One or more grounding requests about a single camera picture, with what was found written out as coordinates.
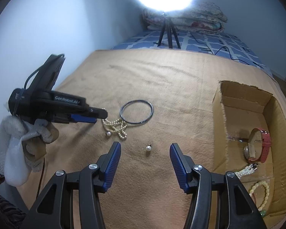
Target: pearl necklace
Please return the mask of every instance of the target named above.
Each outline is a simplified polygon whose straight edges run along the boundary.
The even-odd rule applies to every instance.
[[[258,166],[259,165],[257,163],[250,164],[246,166],[244,169],[242,169],[241,171],[235,172],[235,175],[240,179],[243,176],[254,173],[256,169],[258,168]]]
[[[269,185],[268,185],[268,183],[267,183],[266,181],[257,182],[257,183],[254,184],[254,185],[252,186],[252,188],[249,190],[249,195],[250,195],[250,197],[252,197],[254,191],[256,190],[256,188],[257,188],[258,186],[264,186],[264,188],[265,188],[265,198],[264,198],[264,201],[263,201],[263,203],[261,204],[261,206],[258,208],[258,210],[261,212],[261,211],[263,210],[264,206],[266,205],[267,200],[268,200],[268,198],[269,198],[269,191],[270,191],[270,189],[269,189]]]
[[[116,121],[109,121],[107,119],[103,119],[102,122],[104,129],[107,131],[106,135],[108,137],[110,137],[112,133],[117,133],[120,139],[127,138],[127,133],[125,132],[127,123],[121,118],[117,119]]]

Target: gloved hand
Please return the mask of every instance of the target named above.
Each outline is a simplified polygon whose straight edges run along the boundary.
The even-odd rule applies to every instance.
[[[4,118],[0,124],[0,178],[5,177],[12,186],[24,184],[31,170],[41,170],[45,145],[56,140],[58,134],[45,120],[37,119],[31,125],[15,116]]]

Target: white wall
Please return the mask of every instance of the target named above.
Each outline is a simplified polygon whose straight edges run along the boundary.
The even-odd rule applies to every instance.
[[[11,0],[0,15],[0,122],[12,91],[50,54],[66,55],[59,84],[92,51],[142,30],[138,15],[131,0]]]
[[[286,10],[278,0],[202,0],[228,17],[225,32],[245,42],[273,72],[286,78]]]

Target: tan blanket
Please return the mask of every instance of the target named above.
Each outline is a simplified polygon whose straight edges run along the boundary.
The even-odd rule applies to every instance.
[[[144,125],[128,127],[112,187],[100,194],[107,228],[183,228],[191,195],[179,188],[169,146],[177,142],[184,154],[212,171],[212,100],[219,80],[254,85],[278,99],[286,117],[286,99],[266,73],[253,66],[217,56],[177,50],[96,51],[57,88],[87,98],[90,106],[106,108],[116,120],[121,106],[133,99],[154,105]],[[106,138],[101,121],[95,125],[57,124],[60,136],[47,147],[42,186],[59,169],[79,171],[96,162],[118,136]],[[153,142],[150,155],[145,147]],[[40,173],[32,173],[18,190],[33,204]],[[75,228],[80,228],[75,193]]]

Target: bed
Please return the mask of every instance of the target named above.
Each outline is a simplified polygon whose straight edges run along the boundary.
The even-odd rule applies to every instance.
[[[159,35],[160,31],[146,30],[113,47],[112,49],[158,48],[156,42],[158,42]],[[256,54],[236,36],[227,33],[202,34],[179,31],[178,39],[180,41],[181,50],[203,52],[211,55],[216,54],[219,49],[226,46],[226,48],[222,48],[216,55],[228,59],[239,59],[235,61],[255,66],[272,77],[270,69],[264,65]],[[173,47],[177,49],[174,37]],[[162,44],[159,48],[168,48],[166,33],[163,36]]]
[[[79,171],[121,141],[122,155],[112,187],[100,194],[106,228],[182,228],[191,196],[179,188],[169,157],[177,142],[184,154],[212,171],[214,158],[212,101],[219,80],[253,85],[272,93],[286,119],[286,98],[278,84],[260,69],[219,56],[169,49],[96,51],[57,88],[86,97],[104,107],[108,119],[118,118],[120,107],[133,99],[154,106],[151,120],[128,127],[127,139],[105,136],[101,121],[95,125],[56,124],[60,136],[47,146],[43,188],[59,169]],[[146,146],[152,144],[150,155]],[[31,173],[19,187],[28,208],[33,204],[40,173]],[[281,197],[286,202],[286,193]],[[80,228],[78,193],[74,194],[74,223]],[[265,218],[270,228],[286,217],[286,207]],[[211,214],[211,224],[215,215]]]

